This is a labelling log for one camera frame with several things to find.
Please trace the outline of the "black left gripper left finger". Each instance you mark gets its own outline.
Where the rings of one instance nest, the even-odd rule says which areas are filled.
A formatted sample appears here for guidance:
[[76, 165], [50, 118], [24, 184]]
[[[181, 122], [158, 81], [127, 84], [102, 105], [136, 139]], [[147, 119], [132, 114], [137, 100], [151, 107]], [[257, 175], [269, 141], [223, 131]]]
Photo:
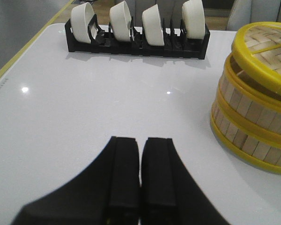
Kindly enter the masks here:
[[136, 225], [139, 150], [134, 138], [111, 137], [71, 181], [22, 207], [14, 225]]

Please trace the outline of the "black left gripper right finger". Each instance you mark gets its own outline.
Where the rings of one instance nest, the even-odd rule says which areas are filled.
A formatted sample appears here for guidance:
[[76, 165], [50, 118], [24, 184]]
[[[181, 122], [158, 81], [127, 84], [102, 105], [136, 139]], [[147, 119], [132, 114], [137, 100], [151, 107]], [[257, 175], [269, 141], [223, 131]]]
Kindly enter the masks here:
[[173, 140], [148, 138], [141, 161], [143, 225], [227, 225], [180, 159]]

